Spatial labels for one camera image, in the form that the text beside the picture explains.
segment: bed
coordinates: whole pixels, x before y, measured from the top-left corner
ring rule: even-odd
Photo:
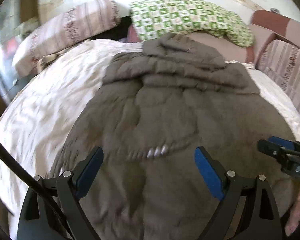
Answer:
[[[31,176],[49,174],[77,117],[100,88],[111,58],[141,51],[141,43],[85,41],[60,57],[16,96],[0,118],[0,142]],[[300,141],[300,115],[269,77],[245,64],[260,93],[284,117]],[[27,186],[0,161],[0,198],[10,210],[9,228],[16,238],[18,216]]]

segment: pillowcase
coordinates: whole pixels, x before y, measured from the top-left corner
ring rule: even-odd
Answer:
[[[110,30],[120,20],[114,0],[94,0],[71,8],[32,32],[18,47],[12,65],[20,77],[36,74],[41,57]]]
[[[194,41],[215,48],[223,56],[225,61],[238,61],[241,63],[254,62],[253,46],[241,48],[236,46],[227,38],[216,38],[204,31],[189,33],[186,36]]]
[[[187,34],[198,30],[249,47],[253,34],[238,14],[203,0],[144,0],[130,4],[131,20],[140,40],[167,33]]]
[[[279,85],[300,113],[300,49],[274,40],[264,51],[257,69]]]

